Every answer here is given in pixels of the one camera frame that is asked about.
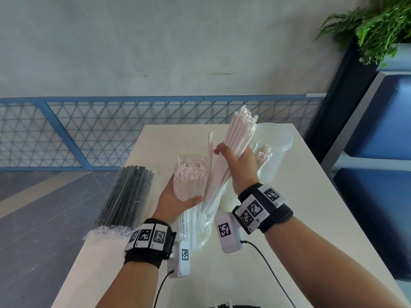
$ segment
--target floor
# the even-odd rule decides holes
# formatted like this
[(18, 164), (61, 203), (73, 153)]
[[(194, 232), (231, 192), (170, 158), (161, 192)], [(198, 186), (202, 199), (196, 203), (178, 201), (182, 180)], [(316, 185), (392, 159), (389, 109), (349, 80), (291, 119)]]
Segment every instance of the floor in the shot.
[[(116, 174), (85, 173), (0, 219), (1, 307), (53, 304)], [(0, 172), (0, 207), (48, 179), (55, 183), (59, 172)]]

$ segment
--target blue cushion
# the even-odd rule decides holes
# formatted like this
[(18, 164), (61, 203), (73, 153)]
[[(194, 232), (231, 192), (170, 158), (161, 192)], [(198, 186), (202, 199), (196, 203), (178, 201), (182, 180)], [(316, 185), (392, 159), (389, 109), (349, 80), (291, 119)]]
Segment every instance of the blue cushion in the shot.
[(386, 76), (345, 152), (359, 158), (411, 160), (411, 76)]
[(391, 274), (411, 280), (411, 171), (341, 169), (334, 182)]

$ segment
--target cable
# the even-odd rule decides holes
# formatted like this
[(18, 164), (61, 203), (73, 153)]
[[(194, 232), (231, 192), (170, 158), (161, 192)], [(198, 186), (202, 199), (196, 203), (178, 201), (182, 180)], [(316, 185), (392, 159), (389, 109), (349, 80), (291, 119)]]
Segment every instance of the cable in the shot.
[(160, 291), (161, 291), (161, 288), (163, 287), (164, 281), (165, 281), (165, 280), (167, 279), (167, 277), (168, 277), (169, 275), (171, 275), (173, 272), (174, 272), (174, 269), (171, 270), (171, 271), (164, 277), (163, 282), (161, 282), (160, 288), (158, 289), (157, 296), (156, 296), (156, 298), (155, 298), (155, 302), (154, 302), (153, 308), (155, 308), (155, 306), (157, 305), (158, 296), (160, 295)]
[(273, 274), (274, 278), (277, 280), (278, 285), (280, 285), (280, 288), (283, 290), (284, 294), (287, 296), (287, 298), (288, 298), (288, 300), (290, 301), (291, 305), (293, 305), (293, 307), (295, 308), (295, 305), (294, 305), (293, 301), (291, 300), (290, 296), (288, 296), (287, 292), (286, 292), (286, 291), (284, 290), (284, 288), (282, 287), (280, 281), (277, 279), (274, 271), (271, 269), (270, 264), (268, 263), (267, 259), (265, 259), (264, 255), (261, 253), (261, 251), (260, 251), (253, 243), (251, 243), (251, 242), (249, 242), (249, 241), (242, 240), (241, 243), (248, 243), (248, 244), (252, 245), (252, 246), (257, 250), (257, 252), (260, 253), (260, 255), (262, 256), (262, 258), (265, 260), (265, 263), (266, 263), (267, 266), (270, 268), (271, 273)]

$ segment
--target black wrist strap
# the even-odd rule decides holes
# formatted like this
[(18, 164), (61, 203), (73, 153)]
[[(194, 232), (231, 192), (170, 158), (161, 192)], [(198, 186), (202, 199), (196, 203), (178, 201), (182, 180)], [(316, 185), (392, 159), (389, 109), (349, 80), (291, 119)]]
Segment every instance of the black wrist strap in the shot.
[(256, 228), (265, 233), (274, 224), (287, 222), (293, 216), (285, 200), (267, 184), (249, 186), (238, 199), (242, 205), (234, 208), (233, 215), (248, 234)]
[(137, 227), (125, 248), (125, 261), (148, 262), (160, 268), (163, 259), (172, 253), (176, 233), (171, 227), (155, 218), (147, 219)]

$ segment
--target wall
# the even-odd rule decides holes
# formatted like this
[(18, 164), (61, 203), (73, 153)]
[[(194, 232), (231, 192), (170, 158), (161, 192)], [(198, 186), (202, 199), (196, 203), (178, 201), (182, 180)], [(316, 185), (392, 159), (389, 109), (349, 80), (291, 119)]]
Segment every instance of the wall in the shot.
[(357, 0), (1, 0), (0, 97), (326, 92)]

